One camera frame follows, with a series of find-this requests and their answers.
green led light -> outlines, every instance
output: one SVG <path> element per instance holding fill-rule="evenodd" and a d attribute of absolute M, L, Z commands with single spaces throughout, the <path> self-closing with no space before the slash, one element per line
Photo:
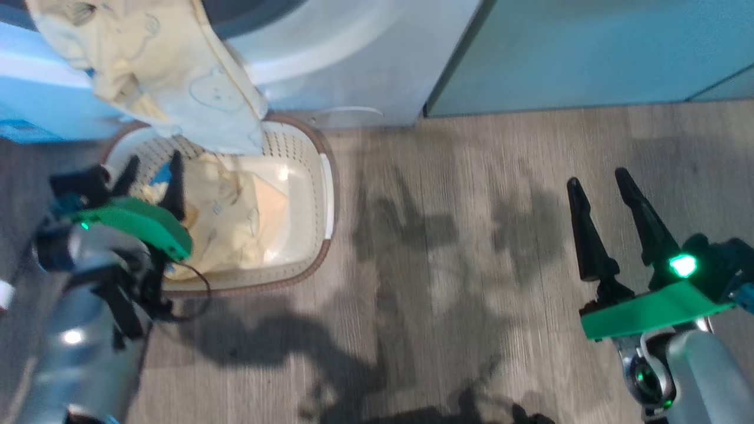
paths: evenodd
<path fill-rule="evenodd" d="M 697 270 L 697 260 L 691 255 L 679 255 L 670 260 L 670 268 L 681 278 L 686 278 Z"/>

white laundry basket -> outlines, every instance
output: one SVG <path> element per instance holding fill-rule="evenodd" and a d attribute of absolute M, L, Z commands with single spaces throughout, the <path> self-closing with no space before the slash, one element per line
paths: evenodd
<path fill-rule="evenodd" d="M 287 195 L 285 223 L 259 268 L 207 274 L 213 292 L 296 283 L 319 267 L 329 248 L 335 222 L 335 189 L 321 140 L 312 129 L 287 117 L 265 121 L 262 128 L 265 131 L 262 156 L 218 157 L 232 167 L 256 173 Z M 105 165 L 117 175 L 132 155 L 138 156 L 139 173 L 131 194 L 141 197 L 139 190 L 152 181 L 175 150 L 186 159 L 204 153 L 204 149 L 183 137 L 163 138 L 151 127 L 141 127 L 116 139 Z M 204 284 L 198 278 L 181 281 L 166 278 L 164 290 L 172 295 L 204 295 Z"/>

front-loading washing machine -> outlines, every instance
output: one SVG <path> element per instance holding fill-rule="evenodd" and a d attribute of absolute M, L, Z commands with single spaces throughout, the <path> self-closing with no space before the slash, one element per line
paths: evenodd
<path fill-rule="evenodd" d="M 324 129 L 413 124 L 479 2 L 206 0 L 204 6 L 270 109 Z M 110 137 L 121 114 L 97 100 L 88 81 L 46 45 L 21 0 L 0 5 L 0 136 Z"/>

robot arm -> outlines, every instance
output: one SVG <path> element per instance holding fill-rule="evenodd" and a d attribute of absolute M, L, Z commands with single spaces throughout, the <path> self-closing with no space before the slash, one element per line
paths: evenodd
<path fill-rule="evenodd" d="M 587 338 L 612 341 L 646 422 L 754 422 L 754 391 L 706 319 L 735 306 L 752 311 L 754 250 L 736 238 L 710 244 L 703 235 L 680 247 L 628 171 L 618 168 L 615 176 L 639 232 L 642 261 L 654 274 L 638 296 L 616 280 L 618 263 L 597 234 L 581 184 L 571 178 L 579 273 L 599 282 L 596 299 L 579 311 Z"/>
<path fill-rule="evenodd" d="M 162 275 L 191 253 L 183 218 L 182 164 L 158 206 L 127 197 L 132 158 L 112 190 L 100 166 L 52 177 L 53 219 L 33 252 L 47 272 L 70 272 L 47 318 L 18 424 L 124 422 L 139 385 L 155 319 L 170 319 Z"/>

floor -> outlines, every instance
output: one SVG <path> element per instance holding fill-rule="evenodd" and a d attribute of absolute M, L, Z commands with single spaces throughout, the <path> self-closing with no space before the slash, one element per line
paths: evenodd
<path fill-rule="evenodd" d="M 580 329 L 595 287 L 578 278 L 566 180 L 580 178 L 620 280 L 642 290 L 650 272 L 613 170 L 629 169 L 680 241 L 754 241 L 753 116 L 754 102 L 703 103 L 327 134 L 340 198 L 322 267 L 161 324 L 129 423 L 639 423 L 613 347 Z M 13 199 L 0 205 L 0 275 L 49 199 L 47 174 L 102 150 L 0 142 L 0 189 Z M 26 275 L 0 321 L 0 410 L 17 402 L 29 334 L 59 282 Z M 741 336 L 754 319 L 714 323 L 754 380 Z"/>

